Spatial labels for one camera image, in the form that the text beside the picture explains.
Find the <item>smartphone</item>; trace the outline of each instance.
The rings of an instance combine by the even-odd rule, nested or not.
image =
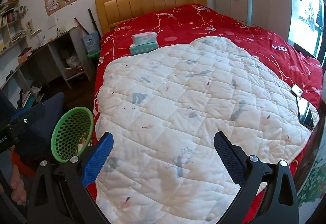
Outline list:
[[[292,92],[292,94],[294,94],[298,97],[301,97],[303,94],[302,89],[299,86],[297,86],[296,84],[291,88],[291,92]]]
[[[297,96],[297,105],[299,113],[299,122],[306,128],[312,130],[314,128],[314,121],[312,118],[309,102],[306,99]]]

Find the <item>bed frame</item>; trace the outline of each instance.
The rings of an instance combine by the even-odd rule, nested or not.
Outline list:
[[[102,33],[143,14],[179,7],[188,3],[207,5],[207,0],[95,0]]]

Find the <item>green plastic basket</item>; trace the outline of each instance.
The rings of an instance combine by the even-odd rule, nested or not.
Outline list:
[[[93,128],[93,115],[88,108],[80,106],[65,113],[52,133],[51,151],[55,159],[67,162],[75,155],[80,156],[92,138]],[[86,143],[77,153],[82,138]]]

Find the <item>person's hand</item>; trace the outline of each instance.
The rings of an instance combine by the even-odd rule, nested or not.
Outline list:
[[[24,189],[24,182],[20,178],[18,166],[12,164],[12,175],[10,178],[10,185],[12,189],[11,198],[18,205],[22,205],[26,203],[26,191]]]

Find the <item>red bedspread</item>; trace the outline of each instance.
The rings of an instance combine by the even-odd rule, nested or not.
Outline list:
[[[318,108],[322,97],[323,73],[320,63],[313,58],[303,56],[283,38],[271,31],[256,27],[247,27],[238,21],[219,15],[213,10],[198,4],[188,4],[171,10],[149,13],[120,24],[114,31],[102,38],[102,51],[97,69],[95,84],[94,115],[98,119],[97,94],[103,84],[106,66],[114,59],[129,56],[132,44],[131,36],[137,33],[153,31],[157,33],[160,47],[191,43],[203,36],[229,38],[237,46],[255,56],[278,77],[290,86],[297,84],[304,90],[302,97]],[[305,149],[291,164],[292,174],[301,161]],[[89,187],[96,197],[94,186]],[[257,211],[263,192],[254,200],[244,222],[250,221]]]

